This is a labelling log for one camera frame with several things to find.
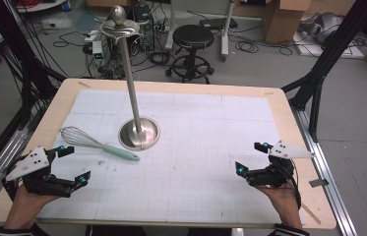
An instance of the whisk handle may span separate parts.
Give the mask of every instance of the whisk handle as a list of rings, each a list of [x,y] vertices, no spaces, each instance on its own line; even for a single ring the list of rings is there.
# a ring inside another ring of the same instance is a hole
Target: whisk handle
[[[134,161],[139,161],[140,157],[133,154],[132,152],[126,150],[126,149],[121,149],[118,147],[114,147],[114,146],[110,146],[110,145],[103,145],[102,149],[108,153],[117,155],[119,157],[122,157],[124,159],[128,159],[128,160],[134,160]]]

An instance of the hand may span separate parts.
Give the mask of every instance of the hand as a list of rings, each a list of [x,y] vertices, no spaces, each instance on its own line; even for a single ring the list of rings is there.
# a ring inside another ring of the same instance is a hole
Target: hand
[[[288,183],[281,185],[279,188],[267,186],[256,186],[255,188],[269,197],[284,225],[302,229],[296,196]]]
[[[42,208],[58,198],[30,194],[26,187],[21,185],[3,227],[5,229],[30,229]]]

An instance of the metal pole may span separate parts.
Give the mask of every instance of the metal pole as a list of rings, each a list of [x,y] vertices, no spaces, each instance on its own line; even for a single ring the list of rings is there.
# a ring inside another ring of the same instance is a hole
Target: metal pole
[[[119,47],[121,49],[122,61],[124,63],[125,78],[127,79],[128,92],[130,94],[132,113],[134,114],[134,123],[137,133],[141,134],[140,113],[138,112],[137,96],[135,95],[134,80],[132,77],[130,56],[128,54],[127,38],[119,38]]]

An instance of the black stool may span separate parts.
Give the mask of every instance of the black stool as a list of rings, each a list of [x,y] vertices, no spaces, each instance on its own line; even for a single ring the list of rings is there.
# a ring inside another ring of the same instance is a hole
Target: black stool
[[[186,80],[192,81],[192,79],[204,77],[207,84],[209,84],[210,81],[207,74],[213,74],[214,68],[211,67],[211,64],[205,58],[196,56],[196,51],[206,49],[212,45],[214,35],[211,31],[195,25],[179,27],[173,33],[173,41],[180,46],[176,54],[185,48],[189,51],[189,55],[177,57],[170,68],[165,71],[165,75],[169,77],[171,76],[171,71],[173,71],[177,76],[183,78],[182,83],[185,83]]]

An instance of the floor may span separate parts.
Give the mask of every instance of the floor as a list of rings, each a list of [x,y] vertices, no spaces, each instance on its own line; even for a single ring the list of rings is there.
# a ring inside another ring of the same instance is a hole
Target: floor
[[[39,25],[40,18],[59,10],[43,11],[33,14],[34,23]],[[67,13],[72,19],[72,29],[39,31],[39,38],[45,48],[58,62],[61,68],[72,78],[88,76],[85,55],[82,47],[68,45],[54,47],[58,37],[74,30],[87,32],[94,30],[97,24],[92,21],[93,15],[106,16],[105,13],[90,12],[85,4],[78,4]],[[192,16],[180,20],[185,24],[197,24],[202,18]],[[246,30],[258,26],[254,19],[235,18],[238,29]],[[253,29],[244,32],[232,32],[249,38],[261,38],[261,30]],[[64,36],[69,42],[83,43],[84,37],[79,34]],[[305,76],[313,67],[316,57],[299,56],[294,47],[291,55],[286,56],[278,48],[258,46],[256,53],[237,50],[235,42],[229,44],[229,56],[226,61],[220,57],[220,37],[215,35],[213,46],[200,52],[214,66],[210,76],[212,85],[230,85],[244,87],[281,88]],[[367,48],[360,48],[367,53]],[[133,64],[145,58],[144,53],[137,55]],[[172,76],[165,76],[165,66],[152,67],[151,62],[134,66],[141,81],[180,83]],[[203,80],[190,83],[203,84]],[[292,97],[294,91],[287,94]],[[8,67],[0,63],[0,134],[21,106],[18,89]],[[357,59],[339,59],[324,83],[321,109],[318,124],[318,138],[324,155],[336,179],[336,184],[345,202],[346,208],[354,223],[358,235],[367,235],[367,64]],[[83,225],[51,224],[43,225],[52,235],[84,235]],[[185,235],[186,228],[147,227],[149,235]],[[312,235],[341,235],[338,228],[332,230],[309,230]],[[269,230],[246,229],[245,235],[265,235]]]

